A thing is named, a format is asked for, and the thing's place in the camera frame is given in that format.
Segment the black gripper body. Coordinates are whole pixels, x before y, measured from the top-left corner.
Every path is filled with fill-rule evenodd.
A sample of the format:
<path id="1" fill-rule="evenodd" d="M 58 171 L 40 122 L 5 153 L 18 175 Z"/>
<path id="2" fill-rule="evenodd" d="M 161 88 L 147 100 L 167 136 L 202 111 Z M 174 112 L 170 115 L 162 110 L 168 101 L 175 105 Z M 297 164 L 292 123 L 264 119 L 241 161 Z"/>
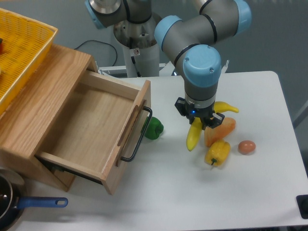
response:
<path id="1" fill-rule="evenodd" d="M 195 103 L 188 103 L 184 98 L 179 97 L 175 102 L 175 107 L 181 116 L 188 119 L 189 116 L 195 116 L 194 122 L 201 123 L 202 129 L 202 117 L 211 118 L 211 126 L 209 128 L 216 128 L 222 124 L 225 116 L 222 113 L 217 113 L 214 110 L 214 104 L 212 103 L 208 107 L 198 108 Z"/>

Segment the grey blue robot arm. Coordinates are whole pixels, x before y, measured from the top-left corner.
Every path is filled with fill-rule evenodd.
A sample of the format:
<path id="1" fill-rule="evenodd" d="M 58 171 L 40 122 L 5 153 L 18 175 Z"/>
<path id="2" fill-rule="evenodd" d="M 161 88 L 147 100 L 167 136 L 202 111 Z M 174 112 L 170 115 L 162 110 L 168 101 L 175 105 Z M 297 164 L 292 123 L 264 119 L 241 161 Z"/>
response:
<path id="1" fill-rule="evenodd" d="M 214 108 L 221 57 L 214 45 L 247 30 L 252 13 L 244 0 L 196 0 L 199 14 L 183 21 L 160 18 L 149 0 L 87 0 L 85 6 L 97 28 L 114 28 L 116 40 L 130 51 L 129 60 L 150 47 L 159 47 L 184 80 L 185 96 L 175 107 L 190 123 L 216 128 L 224 115 Z"/>

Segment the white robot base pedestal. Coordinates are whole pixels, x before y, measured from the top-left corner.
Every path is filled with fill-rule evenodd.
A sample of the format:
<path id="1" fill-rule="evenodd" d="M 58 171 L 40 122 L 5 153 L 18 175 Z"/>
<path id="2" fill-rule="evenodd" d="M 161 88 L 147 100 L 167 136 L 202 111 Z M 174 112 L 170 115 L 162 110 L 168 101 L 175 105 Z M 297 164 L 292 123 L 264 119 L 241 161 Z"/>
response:
<path id="1" fill-rule="evenodd" d="M 156 13 L 142 24 L 127 20 L 114 25 L 114 36 L 122 46 L 127 77 L 156 77 L 159 75 L 160 47 L 154 31 L 161 20 Z"/>

